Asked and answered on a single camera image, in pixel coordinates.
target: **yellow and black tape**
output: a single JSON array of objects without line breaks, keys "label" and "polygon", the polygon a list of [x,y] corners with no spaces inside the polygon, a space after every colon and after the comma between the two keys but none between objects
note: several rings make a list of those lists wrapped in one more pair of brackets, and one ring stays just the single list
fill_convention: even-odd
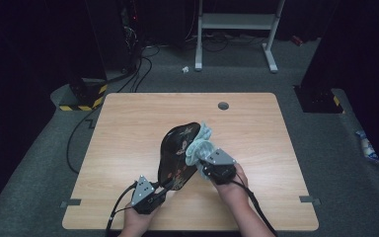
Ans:
[{"label": "yellow and black tape", "polygon": [[96,109],[103,102],[104,94],[107,91],[108,85],[103,85],[98,88],[98,93],[95,93],[95,99],[92,100],[92,103],[82,104],[81,102],[76,103],[64,103],[60,104],[59,108],[62,111],[91,111]]},{"label": "yellow and black tape", "polygon": [[341,101],[335,95],[334,95],[334,102],[335,102],[335,105],[337,106],[338,110],[340,110],[342,114],[345,113],[345,111],[343,110],[343,108],[341,106]]}]

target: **black cable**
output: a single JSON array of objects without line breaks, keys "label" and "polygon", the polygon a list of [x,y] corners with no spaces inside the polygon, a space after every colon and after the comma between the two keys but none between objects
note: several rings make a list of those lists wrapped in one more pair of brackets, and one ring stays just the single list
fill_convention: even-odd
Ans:
[{"label": "black cable", "polygon": [[130,207],[126,207],[126,208],[123,208],[123,209],[120,209],[120,210],[116,210],[115,214],[119,213],[120,211],[124,211],[124,210],[130,209],[130,208],[132,208],[132,207],[130,206]]},{"label": "black cable", "polygon": [[154,56],[154,55],[158,54],[161,51],[161,47],[158,44],[154,44],[153,46],[146,46],[146,47],[144,47],[143,51],[146,48],[150,48],[150,47],[156,47],[158,50],[156,52],[152,53],[152,54],[144,55],[143,57],[151,57],[151,56]]},{"label": "black cable", "polygon": [[189,38],[190,34],[192,33],[193,23],[195,22],[195,15],[196,15],[196,1],[193,0],[193,15],[192,15],[192,22],[190,24],[189,33],[186,36],[186,39]]},{"label": "black cable", "polygon": [[107,83],[108,83],[108,84],[111,84],[111,83],[114,83],[114,82],[117,82],[117,81],[123,80],[123,79],[129,77],[129,76],[130,76],[131,74],[133,74],[133,73],[135,73],[135,70],[130,70],[130,71],[128,71],[128,72],[127,72],[126,74],[124,74],[124,75],[117,76],[117,77],[115,77],[115,78],[113,78],[113,79],[110,79]]},{"label": "black cable", "polygon": [[242,182],[242,185],[245,187],[245,186],[246,186],[246,185],[245,185],[245,182],[243,182],[242,178],[239,176],[238,173],[236,173],[236,176],[239,178],[239,180]]},{"label": "black cable", "polygon": [[136,71],[134,72],[133,76],[121,88],[119,88],[119,90],[116,91],[117,93],[119,93],[122,89],[124,89],[124,87],[126,87],[128,85],[128,83],[130,83],[130,81],[132,81],[138,75],[140,67],[141,67],[141,60],[140,60],[140,63],[138,65]]},{"label": "black cable", "polygon": [[254,193],[248,188],[246,187],[245,185],[242,185],[241,183],[239,182],[236,182],[234,180],[231,180],[230,183],[233,183],[239,187],[241,187],[242,189],[245,190],[245,192],[248,194],[248,197],[251,199],[251,202],[252,204],[254,205],[255,207],[255,210],[257,211],[257,213],[260,215],[261,219],[263,220],[264,224],[266,225],[266,227],[270,230],[270,232],[272,232],[272,234],[276,237],[278,236],[276,234],[276,231],[273,229],[272,225],[269,223],[269,221],[266,219],[263,211],[261,210],[260,208],[260,204],[258,203],[258,200],[257,198],[255,197]]},{"label": "black cable", "polygon": [[76,173],[76,174],[79,174],[79,171],[75,170],[72,166],[72,164],[70,164],[70,157],[69,157],[69,147],[70,147],[70,143],[72,141],[72,137],[73,137],[73,134],[75,134],[75,131],[78,129],[79,125],[85,120],[87,119],[91,114],[93,114],[95,111],[99,110],[102,106],[99,105],[96,109],[94,109],[93,111],[91,111],[90,113],[88,113],[84,118],[82,118],[81,121],[78,122],[78,124],[76,124],[75,128],[73,129],[72,133],[70,133],[70,137],[69,137],[69,140],[67,141],[67,147],[66,147],[66,162],[67,162],[67,165],[69,166],[69,169],[73,172],[73,173]]},{"label": "black cable", "polygon": [[134,86],[136,85],[137,80],[139,79],[139,77],[140,77],[140,69],[139,69],[139,71],[137,72],[137,75],[136,75],[136,77],[135,77],[135,79],[134,79],[134,82],[133,82],[133,84],[131,85],[131,87],[130,87],[130,89],[129,89],[129,92],[130,92],[130,93],[133,93],[133,92],[134,92]]},{"label": "black cable", "polygon": [[253,37],[252,39],[246,41],[246,42],[240,42],[240,41],[231,41],[230,40],[230,45],[238,45],[238,46],[248,46],[248,45],[254,45],[254,44],[257,44],[257,43],[261,43],[265,40],[265,38],[262,38],[261,40],[257,41],[257,42],[253,42],[254,40],[256,39],[259,39],[259,38],[255,38]]},{"label": "black cable", "polygon": [[109,237],[109,233],[110,233],[110,230],[111,230],[111,227],[113,225],[113,220],[114,220],[114,217],[115,215],[119,212],[119,211],[122,211],[122,210],[125,210],[126,208],[124,209],[121,209],[121,210],[116,210],[116,208],[118,207],[118,204],[119,202],[122,200],[122,198],[132,189],[135,189],[137,186],[137,181],[134,181],[134,183],[132,185],[130,185],[124,192],[122,192],[122,194],[119,196],[118,200],[116,201],[115,205],[114,205],[114,208],[112,210],[112,213],[110,215],[110,218],[109,218],[109,222],[107,223],[107,228],[106,228],[106,237]]},{"label": "black cable", "polygon": [[94,120],[93,119],[85,119],[89,123],[88,128],[89,129],[95,129]]},{"label": "black cable", "polygon": [[219,48],[219,49],[208,49],[206,46],[204,46],[204,44],[202,45],[202,48],[206,51],[209,51],[209,52],[219,52],[219,51],[222,51],[224,50],[228,45],[229,45],[229,40],[227,40],[227,38],[225,37],[222,37],[222,38],[217,38],[217,37],[214,37],[213,39],[210,39],[209,40],[210,42],[212,43],[223,43],[224,42],[224,46]]},{"label": "black cable", "polygon": [[144,80],[144,78],[146,78],[147,74],[149,74],[149,72],[152,70],[152,65],[153,65],[152,61],[147,57],[142,57],[142,59],[146,59],[150,63],[150,66],[149,66],[149,69],[147,70],[147,72],[141,77],[140,81],[137,83],[137,86],[134,89],[134,93],[137,92],[137,89],[140,86],[140,83]]}]

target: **dark curtain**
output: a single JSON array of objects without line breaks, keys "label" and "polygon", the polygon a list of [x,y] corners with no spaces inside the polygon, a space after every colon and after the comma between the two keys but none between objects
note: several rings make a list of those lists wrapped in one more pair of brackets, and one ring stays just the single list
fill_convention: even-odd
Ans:
[{"label": "dark curtain", "polygon": [[286,0],[281,13],[279,40],[297,36],[303,41],[321,38],[340,0]]},{"label": "dark curtain", "polygon": [[344,89],[379,156],[379,1],[340,1],[302,86]]},{"label": "dark curtain", "polygon": [[66,82],[42,31],[43,1],[0,1],[0,193],[51,119]]},{"label": "dark curtain", "polygon": [[193,0],[139,0],[136,4],[146,40],[184,47],[195,10]]}]

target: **light blue cloth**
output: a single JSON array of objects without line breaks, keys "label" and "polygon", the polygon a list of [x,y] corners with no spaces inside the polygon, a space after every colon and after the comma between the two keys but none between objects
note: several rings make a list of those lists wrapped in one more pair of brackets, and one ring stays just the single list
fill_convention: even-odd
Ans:
[{"label": "light blue cloth", "polygon": [[212,130],[210,127],[208,127],[205,122],[201,123],[201,128],[199,130],[199,133],[196,135],[193,142],[190,144],[190,146],[187,148],[186,151],[186,163],[188,166],[195,165],[198,169],[199,173],[201,174],[201,177],[205,180],[209,180],[207,176],[202,173],[202,165],[199,162],[199,159],[204,159],[205,157],[209,156],[213,151],[216,150],[214,144],[209,141],[211,136]]}]

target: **metal bracket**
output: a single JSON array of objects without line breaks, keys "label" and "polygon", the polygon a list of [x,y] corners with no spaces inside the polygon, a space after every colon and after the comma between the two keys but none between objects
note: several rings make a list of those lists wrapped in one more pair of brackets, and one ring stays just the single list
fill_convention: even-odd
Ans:
[{"label": "metal bracket", "polygon": [[311,202],[314,206],[322,204],[318,198],[313,198],[312,196],[300,196],[301,202]]},{"label": "metal bracket", "polygon": [[68,205],[81,205],[81,199],[70,199],[69,201],[63,201],[60,204],[60,208],[66,208]]},{"label": "metal bracket", "polygon": [[144,176],[140,176],[137,182],[136,190],[133,194],[133,197],[131,198],[131,205],[135,206],[153,193],[155,193],[155,188],[153,188],[153,186],[146,180]]},{"label": "metal bracket", "polygon": [[212,165],[233,165],[236,164],[236,160],[233,159],[224,150],[218,148],[209,156],[204,158],[204,161]]}]

